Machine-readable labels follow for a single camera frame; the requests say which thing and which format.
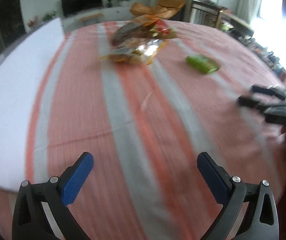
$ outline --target snack bag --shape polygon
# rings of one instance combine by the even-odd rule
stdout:
[[[165,44],[160,39],[130,38],[113,49],[108,58],[114,62],[149,65]]]
[[[176,32],[173,31],[165,22],[157,20],[154,26],[149,30],[153,38],[174,39],[177,38]]]
[[[112,44],[117,46],[123,41],[132,37],[147,37],[147,35],[142,35],[142,33],[148,32],[150,29],[148,26],[152,25],[158,20],[157,17],[152,15],[142,15],[134,18],[123,27],[119,28],[112,36]]]

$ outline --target television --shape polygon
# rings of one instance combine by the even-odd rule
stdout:
[[[102,0],[61,0],[65,17],[77,14],[80,11],[103,6]]]

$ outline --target striped tablecloth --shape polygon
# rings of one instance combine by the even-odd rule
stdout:
[[[124,22],[74,31],[40,84],[26,178],[45,182],[91,152],[94,168],[69,206],[91,239],[199,239],[220,210],[196,167],[202,151],[243,181],[269,180],[277,201],[285,187],[279,127],[235,104],[254,83],[280,81],[225,33],[167,23],[179,38],[168,40],[148,66],[99,60]],[[202,75],[190,68],[185,57],[198,53],[221,69]],[[14,202],[14,193],[0,190],[6,240]]]

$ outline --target white cabinet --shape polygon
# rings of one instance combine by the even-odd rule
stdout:
[[[95,24],[98,22],[110,22],[110,21],[128,21],[133,19],[133,15],[130,12],[130,6],[125,7],[111,7],[102,8],[97,10],[89,10],[78,13],[76,15],[62,18],[62,25],[65,33],[69,33],[73,30],[81,28],[85,25]],[[98,19],[89,19],[85,23],[80,22],[80,19],[86,16],[102,13],[103,16]]]

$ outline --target chair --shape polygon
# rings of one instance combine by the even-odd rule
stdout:
[[[150,14],[163,19],[169,19],[176,15],[185,4],[185,0],[158,0],[157,5],[152,7],[133,3],[130,11],[135,16]]]

